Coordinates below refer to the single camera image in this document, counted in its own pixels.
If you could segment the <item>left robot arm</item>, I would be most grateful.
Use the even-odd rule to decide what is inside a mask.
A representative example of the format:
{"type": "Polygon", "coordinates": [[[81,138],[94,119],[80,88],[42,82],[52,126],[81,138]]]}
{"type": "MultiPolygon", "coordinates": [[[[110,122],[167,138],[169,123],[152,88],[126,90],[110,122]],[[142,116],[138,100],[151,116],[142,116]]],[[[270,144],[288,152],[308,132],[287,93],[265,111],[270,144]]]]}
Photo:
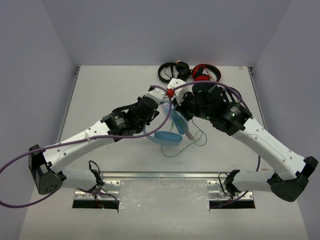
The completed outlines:
{"type": "Polygon", "coordinates": [[[40,195],[47,195],[60,188],[78,188],[97,193],[104,187],[98,170],[70,168],[70,164],[82,156],[123,137],[131,137],[143,131],[158,115],[159,100],[143,96],[136,103],[118,107],[98,120],[91,127],[56,144],[30,148],[29,169],[40,195]]]}

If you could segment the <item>light blue headphones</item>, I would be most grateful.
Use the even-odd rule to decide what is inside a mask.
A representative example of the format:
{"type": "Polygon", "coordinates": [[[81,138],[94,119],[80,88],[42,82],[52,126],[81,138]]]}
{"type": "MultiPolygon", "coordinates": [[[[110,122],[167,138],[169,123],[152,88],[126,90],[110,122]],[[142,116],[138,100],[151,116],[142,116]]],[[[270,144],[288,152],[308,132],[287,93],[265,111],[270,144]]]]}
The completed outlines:
{"type": "Polygon", "coordinates": [[[161,147],[179,146],[183,140],[183,135],[189,133],[188,121],[173,106],[171,107],[169,119],[172,121],[171,126],[176,127],[178,133],[174,133],[172,130],[158,130],[153,135],[147,135],[146,138],[161,147]]]}

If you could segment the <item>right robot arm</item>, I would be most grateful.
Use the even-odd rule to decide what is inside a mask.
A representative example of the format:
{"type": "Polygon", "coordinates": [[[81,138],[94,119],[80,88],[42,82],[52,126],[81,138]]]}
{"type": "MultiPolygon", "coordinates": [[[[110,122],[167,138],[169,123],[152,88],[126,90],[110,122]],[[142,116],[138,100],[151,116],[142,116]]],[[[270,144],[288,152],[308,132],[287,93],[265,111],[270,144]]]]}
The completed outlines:
{"type": "Polygon", "coordinates": [[[175,94],[175,110],[187,120],[194,117],[209,121],[214,128],[245,144],[270,166],[268,171],[241,171],[228,173],[224,180],[231,196],[255,190],[271,192],[280,199],[294,202],[305,190],[309,177],[318,161],[303,157],[289,149],[270,134],[253,117],[244,101],[228,101],[224,90],[229,86],[213,81],[196,81],[172,89],[175,94]]]}

